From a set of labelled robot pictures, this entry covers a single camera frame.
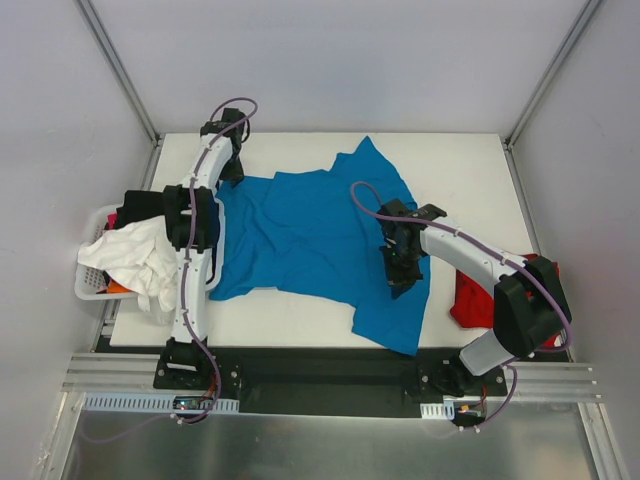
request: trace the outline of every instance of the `white towel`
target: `white towel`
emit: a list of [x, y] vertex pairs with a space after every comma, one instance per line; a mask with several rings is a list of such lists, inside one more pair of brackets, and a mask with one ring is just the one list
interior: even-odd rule
[[78, 263], [105, 270], [120, 285], [138, 293], [142, 311], [150, 312], [151, 302], [159, 302], [165, 315], [154, 316], [163, 323], [171, 318], [167, 313], [176, 307], [178, 267], [164, 217], [104, 232], [93, 245], [80, 247]]

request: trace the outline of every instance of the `laundry basket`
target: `laundry basket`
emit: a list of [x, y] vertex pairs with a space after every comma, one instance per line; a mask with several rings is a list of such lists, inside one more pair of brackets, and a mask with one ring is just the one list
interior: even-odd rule
[[[115, 213], [121, 205], [107, 205], [94, 212], [82, 234], [83, 244], [92, 244], [102, 236], [104, 226], [107, 224], [107, 216]], [[118, 298], [135, 298], [136, 293], [98, 293], [105, 287], [102, 272], [95, 268], [78, 264], [76, 268], [75, 292], [82, 300], [110, 300]]]

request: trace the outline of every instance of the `table top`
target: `table top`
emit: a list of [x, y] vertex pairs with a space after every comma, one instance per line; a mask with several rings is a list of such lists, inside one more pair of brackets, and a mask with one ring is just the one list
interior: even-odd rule
[[[353, 152], [363, 133], [254, 133], [241, 152], [245, 175], [330, 169], [339, 152]], [[378, 150], [397, 168], [419, 205], [433, 203], [465, 230], [514, 253], [533, 251], [500, 139], [492, 134], [376, 133]], [[195, 133], [164, 138], [151, 190], [179, 183], [199, 146]], [[485, 329], [462, 329], [449, 315], [455, 270], [431, 262], [431, 293], [420, 347], [461, 347]], [[224, 302], [208, 301], [209, 346], [380, 347], [351, 333], [353, 307], [331, 300], [254, 289]], [[160, 326], [135, 300], [120, 304], [113, 346], [164, 346], [171, 325]]]

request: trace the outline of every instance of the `white wall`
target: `white wall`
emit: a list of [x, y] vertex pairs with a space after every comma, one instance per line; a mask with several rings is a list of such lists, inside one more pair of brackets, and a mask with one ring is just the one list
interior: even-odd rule
[[0, 477], [19, 479], [98, 314], [73, 294], [79, 234], [150, 150], [71, 0], [1, 2], [0, 45]]
[[640, 2], [602, 7], [516, 145], [545, 253], [560, 261], [578, 360], [598, 365], [640, 474]]
[[229, 97], [262, 131], [506, 135], [585, 0], [95, 0], [162, 132]]

